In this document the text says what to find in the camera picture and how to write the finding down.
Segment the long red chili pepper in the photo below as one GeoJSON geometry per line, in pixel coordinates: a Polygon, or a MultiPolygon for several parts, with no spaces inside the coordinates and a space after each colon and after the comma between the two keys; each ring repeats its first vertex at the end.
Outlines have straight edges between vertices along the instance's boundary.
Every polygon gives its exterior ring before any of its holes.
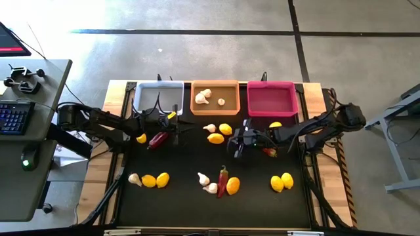
{"type": "Polygon", "coordinates": [[[222,169],[219,172],[219,181],[218,181],[218,191],[217,197],[221,198],[226,190],[226,185],[228,182],[228,170],[225,165],[222,166],[222,169]]]}

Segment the black table mat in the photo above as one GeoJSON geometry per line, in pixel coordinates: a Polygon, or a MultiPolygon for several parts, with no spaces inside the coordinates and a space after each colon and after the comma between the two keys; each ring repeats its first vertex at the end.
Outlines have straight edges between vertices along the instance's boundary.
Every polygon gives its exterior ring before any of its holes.
{"type": "Polygon", "coordinates": [[[235,116],[195,116],[190,111],[183,121],[194,123],[194,130],[179,137],[173,146],[167,139],[156,149],[133,143],[125,169],[158,176],[170,175],[164,188],[147,188],[125,182],[119,199],[120,227],[199,227],[199,228],[308,228],[310,216],[301,172],[301,160],[295,148],[279,150],[269,157],[258,148],[247,147],[240,158],[228,150],[227,142],[216,145],[208,142],[205,125],[227,123],[233,128],[242,125],[247,117],[247,89],[240,85],[242,110],[235,116]],[[240,189],[234,195],[218,198],[203,190],[198,172],[217,182],[225,165],[231,177],[240,179],[240,189]],[[275,192],[270,185],[273,176],[288,172],[294,185],[275,192]]]}

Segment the orange plastic basket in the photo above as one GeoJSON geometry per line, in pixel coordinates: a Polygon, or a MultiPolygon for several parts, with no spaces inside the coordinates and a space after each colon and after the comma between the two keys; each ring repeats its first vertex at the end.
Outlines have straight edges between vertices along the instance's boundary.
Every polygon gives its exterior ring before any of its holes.
{"type": "Polygon", "coordinates": [[[237,115],[240,111],[240,89],[237,80],[202,80],[191,82],[190,110],[194,115],[237,115]],[[210,89],[212,95],[208,104],[196,104],[195,96],[202,90],[210,89]],[[220,106],[218,100],[225,100],[220,106]]]}

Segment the grey side desk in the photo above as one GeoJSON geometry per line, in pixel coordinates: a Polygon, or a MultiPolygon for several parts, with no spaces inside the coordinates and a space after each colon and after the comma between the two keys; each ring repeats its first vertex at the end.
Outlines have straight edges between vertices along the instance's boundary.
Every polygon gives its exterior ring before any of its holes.
{"type": "Polygon", "coordinates": [[[11,66],[45,72],[45,77],[33,77],[41,84],[37,94],[23,94],[16,88],[7,88],[0,95],[0,101],[28,98],[37,102],[25,135],[0,135],[0,222],[27,222],[33,218],[47,181],[56,142],[46,137],[72,61],[0,58],[0,79],[10,75],[11,66]],[[39,145],[39,164],[34,170],[25,171],[21,154],[30,144],[39,145]]]}

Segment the white plastic basket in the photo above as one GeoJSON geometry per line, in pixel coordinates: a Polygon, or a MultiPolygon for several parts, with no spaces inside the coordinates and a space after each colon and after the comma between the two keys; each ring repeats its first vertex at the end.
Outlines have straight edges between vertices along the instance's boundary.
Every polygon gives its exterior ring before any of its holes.
{"type": "Polygon", "coordinates": [[[183,81],[141,81],[136,86],[134,97],[134,108],[143,111],[153,108],[158,94],[160,108],[168,113],[173,106],[178,106],[177,114],[182,115],[184,104],[184,82],[183,81]]]}

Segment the yellow black hazard tape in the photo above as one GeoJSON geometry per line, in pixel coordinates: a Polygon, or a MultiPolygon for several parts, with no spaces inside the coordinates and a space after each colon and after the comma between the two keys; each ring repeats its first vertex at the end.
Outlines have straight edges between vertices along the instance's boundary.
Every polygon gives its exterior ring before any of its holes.
{"type": "Polygon", "coordinates": [[[344,153],[342,138],[326,147],[325,163],[322,167],[324,196],[340,219],[349,226],[358,227],[354,199],[344,153]]]}

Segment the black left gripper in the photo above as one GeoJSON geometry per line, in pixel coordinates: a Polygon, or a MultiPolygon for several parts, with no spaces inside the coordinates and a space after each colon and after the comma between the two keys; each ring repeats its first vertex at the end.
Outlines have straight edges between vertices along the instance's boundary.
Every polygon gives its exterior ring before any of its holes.
{"type": "MultiPolygon", "coordinates": [[[[173,106],[172,111],[175,111],[177,113],[177,111],[175,110],[176,108],[178,108],[178,106],[175,104],[173,106]]],[[[189,122],[189,121],[179,120],[178,113],[173,118],[168,119],[167,116],[172,111],[170,111],[169,113],[164,113],[163,111],[159,109],[158,106],[156,108],[149,108],[149,109],[143,110],[142,111],[142,124],[143,124],[144,131],[147,131],[148,128],[151,128],[152,130],[157,131],[157,133],[168,132],[169,136],[167,138],[171,136],[173,140],[173,146],[178,146],[179,133],[194,130],[195,127],[180,128],[179,130],[179,124],[180,125],[194,125],[194,123],[189,122]]]]}

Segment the grey metal stand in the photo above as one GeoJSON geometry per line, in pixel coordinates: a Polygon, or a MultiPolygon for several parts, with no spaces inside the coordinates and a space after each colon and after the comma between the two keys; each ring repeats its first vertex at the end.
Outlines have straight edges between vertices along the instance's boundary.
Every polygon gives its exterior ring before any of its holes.
{"type": "Polygon", "coordinates": [[[381,127],[391,155],[396,164],[398,173],[402,179],[400,182],[386,185],[385,191],[387,193],[420,187],[420,178],[411,180],[408,177],[401,156],[398,152],[398,146],[412,141],[418,134],[420,134],[420,127],[409,139],[400,142],[394,140],[390,134],[392,122],[402,118],[420,118],[420,83],[401,94],[400,101],[397,104],[388,107],[384,110],[384,112],[368,121],[364,126],[365,130],[369,130],[375,125],[379,125],[381,127]]]}

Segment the orange citrus fruit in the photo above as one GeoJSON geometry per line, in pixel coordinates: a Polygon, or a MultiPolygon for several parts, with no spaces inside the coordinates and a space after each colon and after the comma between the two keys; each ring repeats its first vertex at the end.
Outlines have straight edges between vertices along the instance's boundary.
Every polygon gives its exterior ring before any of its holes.
{"type": "Polygon", "coordinates": [[[240,179],[237,177],[231,177],[226,185],[226,191],[229,195],[234,195],[239,191],[240,179]]]}

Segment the pink plastic basket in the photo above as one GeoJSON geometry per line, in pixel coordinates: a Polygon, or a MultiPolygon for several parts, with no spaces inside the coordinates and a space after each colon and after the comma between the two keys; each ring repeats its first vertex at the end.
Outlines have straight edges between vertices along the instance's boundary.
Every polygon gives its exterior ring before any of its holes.
{"type": "Polygon", "coordinates": [[[251,117],[292,117],[299,110],[295,84],[289,81],[248,82],[247,104],[251,117]]]}

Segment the dark desk screen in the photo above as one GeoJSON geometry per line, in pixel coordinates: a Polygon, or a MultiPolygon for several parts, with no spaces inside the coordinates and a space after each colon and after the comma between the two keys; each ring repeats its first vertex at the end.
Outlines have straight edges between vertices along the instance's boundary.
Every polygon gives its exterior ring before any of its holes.
{"type": "Polygon", "coordinates": [[[31,56],[32,53],[0,22],[0,57],[31,56]]]}

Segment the dark red pepper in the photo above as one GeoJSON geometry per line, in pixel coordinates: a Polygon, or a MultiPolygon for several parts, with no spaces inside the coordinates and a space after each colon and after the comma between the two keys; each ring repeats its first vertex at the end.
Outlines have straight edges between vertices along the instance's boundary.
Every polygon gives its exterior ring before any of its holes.
{"type": "Polygon", "coordinates": [[[157,133],[148,143],[147,149],[155,149],[160,146],[169,136],[168,132],[157,133]]]}

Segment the black aluminium table frame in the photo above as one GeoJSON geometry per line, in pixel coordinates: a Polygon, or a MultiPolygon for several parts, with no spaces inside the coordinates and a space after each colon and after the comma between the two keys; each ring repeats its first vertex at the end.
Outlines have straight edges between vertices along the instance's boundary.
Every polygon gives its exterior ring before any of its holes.
{"type": "MultiPolygon", "coordinates": [[[[103,109],[114,114],[122,114],[127,116],[131,108],[131,99],[135,95],[135,89],[140,81],[130,80],[111,80],[108,84],[108,90],[104,101],[103,109]]],[[[324,97],[322,86],[319,83],[296,83],[299,119],[312,118],[320,115],[327,110],[329,99],[324,97]]],[[[123,155],[113,156],[109,161],[107,186],[111,185],[111,181],[116,179],[118,172],[122,166],[123,155]]],[[[105,212],[99,218],[101,224],[112,223],[117,217],[118,201],[122,189],[118,189],[110,199],[108,206],[105,207],[105,212]]],[[[309,203],[312,211],[314,223],[318,225],[331,226],[332,223],[328,218],[325,210],[319,206],[318,200],[314,195],[311,195],[309,203]]]]}

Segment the black backlit keyboard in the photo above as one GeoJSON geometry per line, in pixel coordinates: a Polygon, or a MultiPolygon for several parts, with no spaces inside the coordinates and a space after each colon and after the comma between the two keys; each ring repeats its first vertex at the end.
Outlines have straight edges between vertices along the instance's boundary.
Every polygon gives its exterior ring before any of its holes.
{"type": "Polygon", "coordinates": [[[35,103],[0,101],[0,135],[24,135],[35,103]]]}

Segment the black computer mouse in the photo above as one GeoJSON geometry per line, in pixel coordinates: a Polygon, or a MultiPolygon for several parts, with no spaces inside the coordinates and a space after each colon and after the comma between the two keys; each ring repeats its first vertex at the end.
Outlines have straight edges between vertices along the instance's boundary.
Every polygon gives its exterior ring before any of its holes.
{"type": "Polygon", "coordinates": [[[33,171],[39,162],[39,150],[37,147],[24,149],[21,153],[21,166],[25,171],[33,171]]]}

